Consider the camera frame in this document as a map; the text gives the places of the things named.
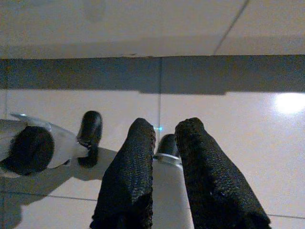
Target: blue led light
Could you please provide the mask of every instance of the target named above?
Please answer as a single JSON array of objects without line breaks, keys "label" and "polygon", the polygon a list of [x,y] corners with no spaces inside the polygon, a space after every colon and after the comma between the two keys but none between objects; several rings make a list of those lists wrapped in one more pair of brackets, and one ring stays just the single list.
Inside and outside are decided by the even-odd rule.
[{"label": "blue led light", "polygon": [[154,127],[155,130],[159,130],[159,131],[162,131],[163,130],[163,127],[160,126],[160,127]]}]

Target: black textured grip pad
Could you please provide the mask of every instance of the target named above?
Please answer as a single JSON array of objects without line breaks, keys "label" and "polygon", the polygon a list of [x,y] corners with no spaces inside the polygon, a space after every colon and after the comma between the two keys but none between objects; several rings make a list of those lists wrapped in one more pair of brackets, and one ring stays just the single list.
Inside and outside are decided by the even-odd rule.
[{"label": "black textured grip pad", "polygon": [[22,176],[45,170],[52,160],[54,141],[43,127],[27,126],[12,140],[10,156],[1,163]]},{"label": "black textured grip pad", "polygon": [[195,229],[269,229],[270,219],[240,170],[198,118],[175,131]]},{"label": "black textured grip pad", "polygon": [[104,174],[91,228],[152,227],[154,145],[153,126],[145,119],[136,119]]}]

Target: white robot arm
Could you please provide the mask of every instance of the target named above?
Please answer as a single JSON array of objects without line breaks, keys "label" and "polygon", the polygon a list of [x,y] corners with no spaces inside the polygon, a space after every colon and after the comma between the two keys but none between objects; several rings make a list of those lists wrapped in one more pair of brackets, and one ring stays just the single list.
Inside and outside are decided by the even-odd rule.
[{"label": "white robot arm", "polygon": [[50,122],[13,113],[18,120],[0,119],[0,176],[19,177],[69,164],[79,158],[84,167],[97,163],[102,117],[88,111],[76,136]]}]

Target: black rubber cap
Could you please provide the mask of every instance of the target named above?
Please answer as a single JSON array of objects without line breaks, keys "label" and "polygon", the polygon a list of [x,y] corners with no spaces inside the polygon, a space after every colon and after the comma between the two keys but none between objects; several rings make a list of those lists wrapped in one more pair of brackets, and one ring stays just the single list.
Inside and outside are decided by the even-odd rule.
[{"label": "black rubber cap", "polygon": [[92,168],[98,161],[98,146],[102,137],[102,116],[97,111],[87,111],[81,121],[77,141],[88,148],[88,156],[78,158],[80,166]]},{"label": "black rubber cap", "polygon": [[157,153],[158,154],[169,154],[169,155],[176,156],[176,157],[180,156],[177,145],[176,145],[174,134],[165,135],[161,139]]}]

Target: floor tile grout line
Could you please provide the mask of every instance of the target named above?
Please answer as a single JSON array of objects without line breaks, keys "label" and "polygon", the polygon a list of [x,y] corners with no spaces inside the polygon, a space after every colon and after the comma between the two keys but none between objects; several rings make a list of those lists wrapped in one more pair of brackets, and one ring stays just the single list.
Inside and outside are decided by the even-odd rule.
[{"label": "floor tile grout line", "polygon": [[159,69],[159,97],[158,97],[158,141],[160,142],[160,125],[161,125],[161,92],[162,92],[162,61],[160,57],[160,69]]},{"label": "floor tile grout line", "polygon": [[4,74],[5,74],[5,78],[6,78],[6,85],[5,85],[5,99],[4,99],[4,118],[7,119],[8,118],[8,93],[9,93],[9,74],[8,74],[8,61],[5,65],[5,69],[4,69]]},{"label": "floor tile grout line", "polygon": [[[24,193],[24,192],[6,192],[6,191],[0,191],[2,194],[17,194],[17,195],[28,195],[28,196],[39,196],[39,197],[52,197],[52,198],[61,198],[61,199],[76,199],[76,200],[86,200],[86,201],[97,201],[97,199],[88,199],[88,198],[76,198],[76,197],[63,197],[63,196],[54,196],[54,195],[43,195],[43,194],[34,194],[34,193]],[[4,197],[3,195],[3,213],[4,213]],[[267,214],[268,216],[274,216],[274,217],[282,217],[282,218],[292,218],[292,219],[305,219],[305,217],[300,216],[286,216],[286,215],[274,215],[274,214]]]},{"label": "floor tile grout line", "polygon": [[233,28],[233,26],[236,24],[237,20],[239,19],[239,17],[242,15],[243,11],[245,10],[245,8],[247,7],[247,5],[249,4],[250,0],[245,0],[243,6],[239,9],[239,11],[237,12],[237,14],[235,15],[235,17],[233,18],[233,21],[231,23],[231,25],[229,26],[229,28],[225,31],[223,37],[221,38],[221,40],[219,41],[218,45],[216,46],[213,55],[216,55],[217,51],[219,50],[220,46],[223,44],[223,41],[225,40],[225,38],[227,37],[227,35],[229,34],[229,32],[231,31],[231,29]]},{"label": "floor tile grout line", "polygon": [[44,195],[44,194],[25,193],[25,192],[6,192],[6,191],[0,191],[0,193],[3,193],[3,194],[27,195],[27,196],[38,196],[38,197],[52,197],[52,198],[61,198],[61,199],[77,199],[77,200],[97,201],[97,199],[77,198],[77,197],[63,197],[63,196]]},{"label": "floor tile grout line", "polygon": [[300,216],[285,216],[285,215],[272,215],[272,214],[267,214],[267,215],[274,217],[282,217],[282,218],[305,219],[305,217],[300,217]]}]

